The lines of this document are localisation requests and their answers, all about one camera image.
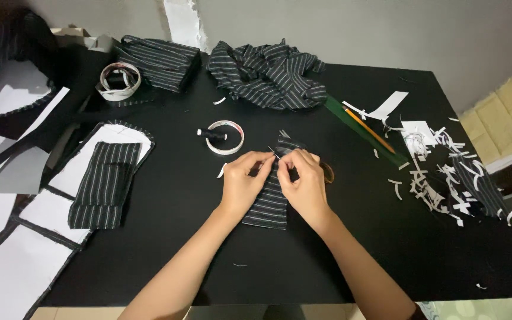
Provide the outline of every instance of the thread spool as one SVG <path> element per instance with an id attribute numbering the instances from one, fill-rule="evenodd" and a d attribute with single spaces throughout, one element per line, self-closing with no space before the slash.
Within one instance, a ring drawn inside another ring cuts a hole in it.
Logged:
<path id="1" fill-rule="evenodd" d="M 219 133 L 210 129 L 198 129 L 197 135 L 207 139 L 213 140 L 226 140 L 227 135 L 225 133 Z"/>

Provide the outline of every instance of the hand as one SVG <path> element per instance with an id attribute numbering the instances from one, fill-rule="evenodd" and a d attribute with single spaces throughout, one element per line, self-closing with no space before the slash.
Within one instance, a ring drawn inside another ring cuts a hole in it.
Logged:
<path id="1" fill-rule="evenodd" d="M 223 199 L 215 211 L 224 213 L 236 223 L 240 222 L 264 186 L 274 157 L 272 152 L 250 151 L 225 165 Z M 260 171 L 256 177 L 249 176 L 248 173 L 258 166 Z"/>
<path id="2" fill-rule="evenodd" d="M 326 223 L 333 211 L 327 205 L 323 169 L 319 157 L 306 150 L 295 149 L 278 162 L 281 192 L 291 206 L 316 232 Z M 288 169 L 295 167 L 299 179 L 291 182 Z"/>

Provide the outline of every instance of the left hand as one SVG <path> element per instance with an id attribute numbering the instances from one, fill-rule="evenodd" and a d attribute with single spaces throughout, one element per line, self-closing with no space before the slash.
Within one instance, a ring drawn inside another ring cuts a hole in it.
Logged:
<path id="1" fill-rule="evenodd" d="M 250 151 L 225 165 L 223 199 L 215 211 L 230 217 L 235 223 L 240 222 L 264 186 L 274 157 L 272 152 Z M 257 164 L 261 165 L 260 171 L 256 177 L 249 176 Z"/>

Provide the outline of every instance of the forearm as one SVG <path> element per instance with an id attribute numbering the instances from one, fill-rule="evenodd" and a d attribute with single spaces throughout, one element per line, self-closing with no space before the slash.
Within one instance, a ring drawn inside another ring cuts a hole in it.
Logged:
<path id="1" fill-rule="evenodd" d="M 330 212 L 317 233 L 335 257 L 353 297 L 367 319 L 406 320 L 415 304 Z"/>
<path id="2" fill-rule="evenodd" d="M 179 319 L 195 298 L 210 261 L 236 225 L 219 209 L 139 292 L 119 320 Z"/>

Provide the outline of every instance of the right hand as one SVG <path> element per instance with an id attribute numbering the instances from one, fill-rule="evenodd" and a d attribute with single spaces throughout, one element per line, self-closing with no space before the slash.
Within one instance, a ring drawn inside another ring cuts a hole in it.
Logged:
<path id="1" fill-rule="evenodd" d="M 299 179 L 291 182 L 288 169 L 295 167 Z M 291 206 L 316 232 L 328 222 L 333 211 L 327 205 L 323 169 L 319 157 L 306 150 L 295 149 L 278 162 L 281 192 Z"/>

